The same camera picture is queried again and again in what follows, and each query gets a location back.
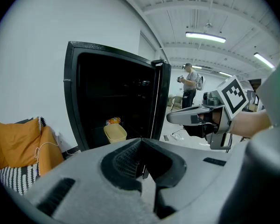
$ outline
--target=human hand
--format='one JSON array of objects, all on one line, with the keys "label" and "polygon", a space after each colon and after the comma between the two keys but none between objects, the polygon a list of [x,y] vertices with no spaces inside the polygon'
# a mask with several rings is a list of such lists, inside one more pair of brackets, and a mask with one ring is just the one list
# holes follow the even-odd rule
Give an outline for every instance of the human hand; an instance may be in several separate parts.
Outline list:
[{"label": "human hand", "polygon": [[[215,124],[219,124],[221,120],[222,109],[216,109],[212,112],[212,120]],[[203,120],[204,114],[198,114],[198,117]]]}]

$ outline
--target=backpack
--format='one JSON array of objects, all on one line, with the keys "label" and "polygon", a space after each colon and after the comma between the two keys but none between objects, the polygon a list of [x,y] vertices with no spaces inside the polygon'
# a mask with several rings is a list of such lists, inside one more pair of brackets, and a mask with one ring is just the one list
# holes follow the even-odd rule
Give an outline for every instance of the backpack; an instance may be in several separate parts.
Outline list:
[{"label": "backpack", "polygon": [[205,78],[204,76],[201,76],[200,74],[198,74],[198,81],[196,84],[196,89],[199,91],[202,91],[205,85]]}]

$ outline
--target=white ceiling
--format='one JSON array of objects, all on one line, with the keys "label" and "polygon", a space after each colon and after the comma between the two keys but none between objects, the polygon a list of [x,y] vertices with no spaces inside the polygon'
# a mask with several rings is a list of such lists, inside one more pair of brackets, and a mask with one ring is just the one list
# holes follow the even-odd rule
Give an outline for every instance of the white ceiling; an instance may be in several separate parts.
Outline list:
[{"label": "white ceiling", "polygon": [[[253,55],[276,65],[280,24],[264,0],[126,0],[144,19],[173,68],[186,62],[240,80],[264,78],[271,69]],[[212,28],[206,29],[207,23]],[[185,37],[186,31],[226,38],[225,43]]]}]

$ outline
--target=white wall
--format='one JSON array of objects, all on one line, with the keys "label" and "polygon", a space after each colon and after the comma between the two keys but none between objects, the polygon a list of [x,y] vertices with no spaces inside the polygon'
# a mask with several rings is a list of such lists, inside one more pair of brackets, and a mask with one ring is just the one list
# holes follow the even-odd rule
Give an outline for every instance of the white wall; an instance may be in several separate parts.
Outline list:
[{"label": "white wall", "polygon": [[68,41],[137,54],[141,27],[122,0],[17,0],[0,24],[0,122],[41,115],[62,151],[76,146],[63,91]]},{"label": "white wall", "polygon": [[155,50],[142,34],[140,34],[138,55],[150,61],[153,61],[155,57]]},{"label": "white wall", "polygon": [[[171,77],[170,77],[170,87],[169,87],[169,95],[172,96],[182,96],[183,94],[183,84],[178,83],[177,77],[183,75],[183,77],[187,77],[188,73],[184,70],[180,69],[172,69]],[[197,91],[196,97],[194,99],[194,105],[200,105],[203,100],[203,94],[208,91],[213,91],[216,89],[218,85],[220,85],[225,79],[220,77],[214,77],[206,74],[202,74],[205,77],[205,86],[203,91]]]}]

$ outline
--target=robotic arm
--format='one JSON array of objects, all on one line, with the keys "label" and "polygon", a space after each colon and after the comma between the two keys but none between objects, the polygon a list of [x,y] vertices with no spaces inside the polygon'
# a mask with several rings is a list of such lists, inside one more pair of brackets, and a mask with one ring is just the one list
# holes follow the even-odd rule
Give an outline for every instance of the robotic arm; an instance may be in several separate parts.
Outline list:
[{"label": "robotic arm", "polygon": [[[230,149],[224,146],[226,133],[232,119],[247,105],[248,99],[236,76],[226,79],[216,90],[203,95],[202,105],[193,106],[169,113],[167,120],[184,125],[190,136],[205,138],[211,149]],[[220,122],[212,120],[213,112],[220,112]]]}]

